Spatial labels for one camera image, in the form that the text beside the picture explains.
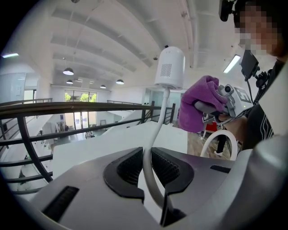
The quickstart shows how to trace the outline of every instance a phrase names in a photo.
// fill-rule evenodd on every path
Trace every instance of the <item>red object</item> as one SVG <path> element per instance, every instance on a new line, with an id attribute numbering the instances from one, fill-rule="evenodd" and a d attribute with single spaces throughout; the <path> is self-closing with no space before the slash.
<path id="1" fill-rule="evenodd" d="M 207 124 L 206 126 L 207 131 L 216 132 L 217 131 L 217 124 L 213 122 L 212 124 Z"/>

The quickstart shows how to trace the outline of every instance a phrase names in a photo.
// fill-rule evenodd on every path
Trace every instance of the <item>fluorescent light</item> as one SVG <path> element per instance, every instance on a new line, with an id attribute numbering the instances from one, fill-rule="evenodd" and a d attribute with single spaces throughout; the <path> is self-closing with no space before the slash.
<path id="1" fill-rule="evenodd" d="M 18 53 L 11 53 L 11 54 L 3 55 L 2 57 L 4 57 L 4 58 L 10 58 L 10 57 L 15 57 L 15 56 L 19 56 L 19 54 L 18 54 Z"/>
<path id="2" fill-rule="evenodd" d="M 232 61 L 230 62 L 230 64 L 227 66 L 227 68 L 224 70 L 224 73 L 228 73 L 232 68 L 233 66 L 236 65 L 236 63 L 240 60 L 240 56 L 239 55 L 235 55 L 234 58 L 232 59 Z"/>

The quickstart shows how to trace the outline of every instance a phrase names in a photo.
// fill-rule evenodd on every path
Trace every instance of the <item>tree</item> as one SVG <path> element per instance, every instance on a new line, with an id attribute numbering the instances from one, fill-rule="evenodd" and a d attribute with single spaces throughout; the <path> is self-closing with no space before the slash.
<path id="1" fill-rule="evenodd" d="M 68 93 L 65 93 L 64 98 L 65 98 L 65 102 L 68 102 L 68 101 L 70 101 L 71 96 Z"/>
<path id="2" fill-rule="evenodd" d="M 87 93 L 83 93 L 81 95 L 80 101 L 81 102 L 88 102 L 89 95 Z"/>
<path id="3" fill-rule="evenodd" d="M 94 93 L 94 94 L 90 97 L 89 102 L 96 102 L 96 98 L 97 98 L 97 94 Z"/>

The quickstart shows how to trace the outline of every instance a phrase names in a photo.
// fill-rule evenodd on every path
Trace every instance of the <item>black vent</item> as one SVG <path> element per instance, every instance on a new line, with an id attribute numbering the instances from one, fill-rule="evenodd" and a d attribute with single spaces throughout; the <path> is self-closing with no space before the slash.
<path id="1" fill-rule="evenodd" d="M 119 164 L 117 167 L 117 173 L 122 180 L 136 187 L 138 186 L 138 178 L 142 170 L 142 159 L 143 154 L 139 151 Z"/>
<path id="2" fill-rule="evenodd" d="M 139 147 L 111 162 L 103 172 L 106 185 L 121 197 L 141 199 L 143 202 L 144 192 L 137 187 L 142 160 L 143 148 Z"/>
<path id="3" fill-rule="evenodd" d="M 223 167 L 223 166 L 220 166 L 220 165 L 212 165 L 210 168 L 214 169 L 216 171 L 219 171 L 219 172 L 223 172 L 223 173 L 229 173 L 230 170 L 231 170 L 230 168 Z"/>
<path id="4" fill-rule="evenodd" d="M 161 184 L 166 184 L 175 180 L 180 175 L 179 166 L 167 160 L 157 152 L 152 150 L 152 167 L 159 178 Z"/>
<path id="5" fill-rule="evenodd" d="M 172 156 L 164 148 L 152 148 L 152 167 L 167 195 L 183 192 L 194 177 L 190 164 Z"/>
<path id="6" fill-rule="evenodd" d="M 58 222 L 78 191 L 78 188 L 66 186 L 43 211 L 43 213 L 50 219 Z"/>

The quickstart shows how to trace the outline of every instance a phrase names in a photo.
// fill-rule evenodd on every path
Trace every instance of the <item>metal railing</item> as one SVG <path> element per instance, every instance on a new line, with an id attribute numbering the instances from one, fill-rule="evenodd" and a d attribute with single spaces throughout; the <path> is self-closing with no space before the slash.
<path id="1" fill-rule="evenodd" d="M 0 103 L 1 106 L 11 106 L 11 105 L 17 105 L 17 104 L 25 104 L 27 102 L 32 102 L 32 103 L 43 103 L 43 102 L 52 102 L 52 98 L 42 98 L 42 99 L 32 99 L 32 100 L 22 100 L 22 101 L 13 101 L 13 102 L 5 102 L 5 103 Z M 18 123 L 15 122 L 17 121 L 16 118 L 11 118 L 9 120 L 6 120 L 5 122 L 2 122 L 0 119 L 0 140 L 10 140 L 12 139 L 16 134 L 19 133 L 19 129 L 17 128 Z M 3 151 L 5 150 L 5 146 L 0 147 L 0 156 L 2 155 Z"/>
<path id="2" fill-rule="evenodd" d="M 52 98 L 39 98 L 39 99 L 31 99 L 31 100 L 22 100 L 22 101 L 12 101 L 12 102 L 4 102 L 0 103 L 0 106 L 11 106 L 16 104 L 26 104 L 26 102 L 32 103 L 44 103 L 44 102 L 52 102 Z"/>
<path id="3" fill-rule="evenodd" d="M 130 104 L 130 105 L 142 105 L 139 103 L 132 103 L 132 102 L 119 102 L 119 101 L 111 101 L 111 100 L 107 100 L 107 103 L 114 103 L 114 104 Z"/>
<path id="4" fill-rule="evenodd" d="M 44 134 L 40 136 L 29 136 L 27 123 L 25 120 L 26 116 L 40 116 L 48 114 L 61 114 L 61 113 L 73 113 L 73 112 L 89 112 L 89 111 L 121 111 L 121 110 L 142 110 L 142 116 L 139 119 L 132 119 L 128 121 L 122 121 L 112 124 L 105 124 L 100 126 L 94 126 L 89 128 L 70 130 L 61 133 Z M 144 106 L 144 105 L 132 105 L 132 104 L 119 104 L 119 103 L 90 103 L 90 102 L 49 102 L 49 103 L 34 103 L 34 104 L 20 104 L 12 106 L 0 106 L 0 120 L 1 119 L 14 119 L 16 118 L 19 125 L 19 131 L 22 138 L 8 139 L 0 141 L 0 146 L 9 146 L 15 144 L 24 144 L 25 148 L 30 156 L 30 159 L 23 159 L 13 162 L 0 162 L 1 167 L 13 167 L 21 166 L 27 164 L 34 164 L 37 170 L 40 172 L 39 175 L 22 177 L 22 178 L 10 178 L 6 179 L 7 183 L 24 183 L 27 181 L 34 181 L 39 179 L 45 179 L 47 182 L 51 182 L 53 172 L 47 172 L 45 167 L 41 162 L 46 160 L 52 160 L 53 154 L 38 157 L 37 153 L 32 145 L 32 142 L 53 139 L 57 137 L 66 137 L 78 133 L 85 133 L 90 131 L 97 131 L 101 129 L 107 129 L 109 127 L 114 127 L 122 124 L 128 124 L 133 122 L 139 122 L 139 124 L 145 123 L 148 119 L 153 119 L 160 115 L 153 115 L 155 110 L 161 110 L 158 106 Z M 172 108 L 167 108 L 171 110 L 170 113 L 165 114 L 166 122 L 172 122 L 173 114 L 175 111 L 175 105 Z M 26 191 L 12 191 L 18 195 L 36 193 L 40 189 L 31 189 Z"/>

